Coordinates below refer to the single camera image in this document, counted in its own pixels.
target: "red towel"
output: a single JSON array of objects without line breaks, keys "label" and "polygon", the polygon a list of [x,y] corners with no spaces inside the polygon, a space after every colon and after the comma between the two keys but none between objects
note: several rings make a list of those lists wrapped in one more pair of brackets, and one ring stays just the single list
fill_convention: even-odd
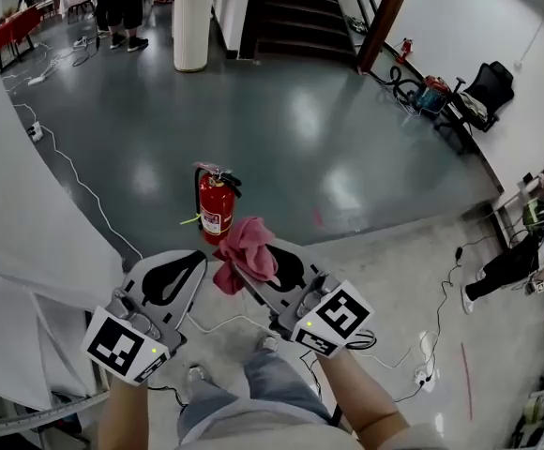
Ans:
[{"label": "red towel", "polygon": [[243,279],[236,274],[233,263],[258,280],[276,281],[274,276],[279,266],[265,246],[274,238],[261,217],[245,217],[237,221],[214,252],[215,257],[224,260],[224,265],[214,275],[214,283],[229,295],[243,288]]}]

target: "floor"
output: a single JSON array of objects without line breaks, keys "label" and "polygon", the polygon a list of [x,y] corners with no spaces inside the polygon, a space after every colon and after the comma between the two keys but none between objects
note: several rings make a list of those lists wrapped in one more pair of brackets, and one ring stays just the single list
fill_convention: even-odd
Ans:
[{"label": "floor", "polygon": [[[140,54],[112,52],[103,40],[83,65],[72,67],[82,54],[75,53],[46,82],[10,92],[55,132],[114,227],[143,254],[211,249],[195,226],[179,225],[195,213],[197,160],[243,180],[238,217],[262,216],[277,236],[302,245],[459,215],[497,196],[476,157],[458,157],[429,120],[409,116],[372,78],[324,61],[229,61],[214,26],[207,69],[179,73],[170,25],[170,7],[155,7]],[[35,40],[55,49],[94,31],[92,21],[46,26]],[[36,65],[43,51],[8,74],[39,74],[49,61]],[[18,111],[29,126],[30,112]],[[131,257],[49,139],[37,149],[98,230]]]},{"label": "floor", "polygon": [[[64,49],[91,31],[90,22],[58,24],[38,39]],[[370,330],[378,344],[368,353],[394,366],[412,349],[395,369],[357,357],[394,398],[412,395],[414,372],[425,361],[418,344],[425,332],[437,331],[441,281],[456,247],[475,241],[482,230],[453,218],[401,224],[459,215],[495,196],[480,162],[457,157],[428,121],[406,115],[377,82],[345,67],[301,60],[229,62],[213,34],[206,71],[181,74],[173,69],[169,32],[170,9],[156,8],[144,31],[150,46],[141,54],[110,52],[104,41],[85,64],[72,67],[76,56],[70,57],[40,86],[11,91],[12,100],[30,105],[55,132],[114,227],[147,255],[204,247],[195,228],[178,225],[194,213],[191,163],[213,160],[233,167],[244,181],[239,216],[263,216],[279,237],[312,244],[327,270],[351,280],[375,308]],[[34,68],[43,52],[34,54],[11,73]],[[19,110],[30,125],[28,112]],[[44,139],[37,148],[74,202],[129,255],[104,231],[94,202],[78,190],[51,142]],[[345,235],[354,236],[340,239]],[[492,239],[466,249],[441,309],[436,386],[399,404],[408,420],[432,423],[453,448],[503,445],[544,368],[544,293],[501,291],[479,301],[472,316],[462,311],[460,285],[495,252]],[[267,324],[267,311],[248,294],[231,297],[213,286],[217,265],[210,263],[191,315],[208,328],[239,314]],[[189,343],[151,384],[181,388],[187,367],[201,362],[220,385],[245,395],[241,362],[261,330],[239,320],[204,335],[184,321],[182,332]],[[311,383],[298,359],[302,353],[281,343],[280,354]],[[320,378],[323,399],[332,407]],[[149,404],[151,449],[174,448],[174,395],[151,392]]]}]

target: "green floor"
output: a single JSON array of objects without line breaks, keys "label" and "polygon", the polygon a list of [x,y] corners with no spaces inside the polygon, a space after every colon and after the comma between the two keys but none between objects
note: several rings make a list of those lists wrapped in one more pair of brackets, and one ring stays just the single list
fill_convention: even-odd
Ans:
[{"label": "green floor", "polygon": [[[243,180],[238,217],[264,217],[278,237],[298,244],[458,214],[497,196],[476,157],[457,156],[429,120],[407,115],[372,78],[326,61],[229,61],[214,30],[206,70],[179,73],[170,25],[170,7],[156,7],[143,30],[145,51],[110,51],[103,40],[85,64],[72,67],[76,56],[69,57],[46,82],[11,92],[55,132],[113,226],[143,254],[207,248],[195,226],[179,225],[194,215],[197,160]],[[93,31],[92,21],[46,26],[35,40],[62,50]],[[37,49],[9,73],[38,75],[53,55],[36,65],[43,54]],[[29,126],[29,112],[17,110]],[[130,256],[51,141],[37,149],[93,224]]]}]

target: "staircase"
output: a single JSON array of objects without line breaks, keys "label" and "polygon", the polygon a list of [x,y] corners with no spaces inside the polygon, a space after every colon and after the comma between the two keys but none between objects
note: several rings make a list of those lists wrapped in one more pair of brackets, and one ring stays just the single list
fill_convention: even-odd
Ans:
[{"label": "staircase", "polygon": [[249,0],[248,18],[257,54],[283,53],[355,63],[339,0]]}]

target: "round table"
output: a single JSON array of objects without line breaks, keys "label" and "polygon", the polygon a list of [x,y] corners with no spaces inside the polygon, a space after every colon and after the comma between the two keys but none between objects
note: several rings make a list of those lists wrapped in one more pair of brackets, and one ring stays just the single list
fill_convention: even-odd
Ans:
[{"label": "round table", "polygon": [[174,0],[174,67],[199,71],[207,65],[209,22],[214,0]]}]

